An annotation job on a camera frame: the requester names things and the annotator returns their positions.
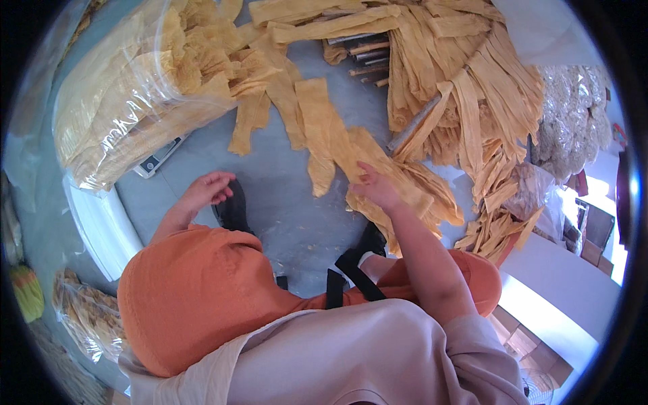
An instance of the cardboard box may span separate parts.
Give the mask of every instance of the cardboard box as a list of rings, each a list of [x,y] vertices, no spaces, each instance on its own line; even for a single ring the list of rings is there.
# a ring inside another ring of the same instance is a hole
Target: cardboard box
[[[517,355],[515,356],[516,360],[523,360],[526,356],[529,355],[532,351],[538,347],[538,344],[541,343],[540,339],[537,336],[530,333],[528,329],[520,325],[511,338],[506,342],[506,345],[510,346]]]
[[[608,259],[601,256],[601,259],[599,260],[599,266],[598,267],[599,267],[599,270],[601,270],[603,273],[607,274],[608,277],[612,276],[612,270],[614,269],[614,265]]]
[[[497,323],[493,322],[493,327],[495,328],[495,332],[499,335],[502,335],[505,337],[504,341],[501,341],[500,343],[504,344],[512,335],[513,332],[520,326],[520,321],[515,319],[511,314],[506,312],[502,307],[499,305],[495,307],[493,310],[492,314],[490,314]]]
[[[583,251],[581,252],[581,257],[592,263],[594,267],[598,267],[602,252],[603,251],[601,250],[601,248],[586,239],[583,242]]]
[[[549,373],[559,357],[558,353],[551,350],[551,347],[547,346],[543,341],[528,356],[536,363],[536,370],[543,373]]]
[[[558,357],[556,362],[549,370],[549,376],[556,381],[557,387],[562,387],[569,375],[572,373],[573,367],[569,365],[562,357]]]

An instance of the hand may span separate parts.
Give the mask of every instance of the hand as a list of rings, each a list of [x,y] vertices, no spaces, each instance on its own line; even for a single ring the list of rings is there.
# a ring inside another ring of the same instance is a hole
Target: hand
[[[389,179],[378,173],[373,166],[367,163],[358,161],[358,166],[367,173],[360,176],[362,184],[349,185],[351,191],[365,196],[387,214],[392,208],[402,203],[399,194],[391,185]]]
[[[176,207],[194,215],[206,205],[216,205],[232,197],[227,184],[237,178],[233,173],[211,172],[197,178],[176,203]]]

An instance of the plastic bag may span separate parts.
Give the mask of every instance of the plastic bag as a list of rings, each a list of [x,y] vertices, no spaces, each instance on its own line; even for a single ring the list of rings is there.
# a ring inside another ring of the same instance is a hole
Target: plastic bag
[[[12,266],[23,261],[23,232],[9,194],[9,181],[2,174],[2,247],[6,260]]]
[[[514,196],[504,201],[502,206],[522,221],[528,220],[538,208],[544,206],[536,226],[553,240],[562,240],[562,190],[556,185],[553,175],[524,162],[513,168],[511,178],[519,184],[519,189]]]
[[[93,362],[101,356],[117,363],[128,341],[119,315],[117,298],[79,282],[69,269],[54,275],[52,306],[79,350]]]
[[[42,39],[29,62],[16,95],[7,128],[3,169],[9,181],[25,197],[23,207],[36,210],[36,173],[41,161],[39,151],[43,118],[52,90],[54,72],[90,0],[67,2],[61,14]]]
[[[610,80],[603,67],[540,66],[545,83],[538,145],[531,162],[564,183],[612,140],[605,113]]]
[[[83,189],[109,190],[157,149],[220,117],[276,73],[212,0],[145,0],[69,73],[52,132]]]

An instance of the clear plastic bag of tofu skin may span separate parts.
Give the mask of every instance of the clear plastic bag of tofu skin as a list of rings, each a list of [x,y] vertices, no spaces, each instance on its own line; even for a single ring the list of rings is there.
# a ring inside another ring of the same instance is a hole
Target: clear plastic bag of tofu skin
[[[144,0],[63,81],[52,118],[61,166],[80,189],[110,190],[262,85],[243,46],[213,0]]]
[[[117,298],[81,283],[70,269],[54,274],[52,306],[81,353],[93,363],[104,356],[117,363],[128,347]]]
[[[511,178],[519,184],[518,192],[502,206],[519,220],[526,221],[538,209],[543,208],[536,226],[554,240],[562,240],[564,225],[562,190],[556,184],[553,174],[523,162],[513,168]]]

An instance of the bag of dried food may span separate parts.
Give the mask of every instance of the bag of dried food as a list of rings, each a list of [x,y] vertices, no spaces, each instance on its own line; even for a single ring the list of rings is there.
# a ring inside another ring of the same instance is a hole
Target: bag of dried food
[[[79,350],[93,362],[101,356],[117,363],[128,346],[117,298],[82,284],[69,269],[54,276],[52,306]]]
[[[247,43],[232,15],[213,0],[145,0],[76,65],[52,132],[80,188],[109,190],[157,149],[265,90],[278,69],[240,51]]]

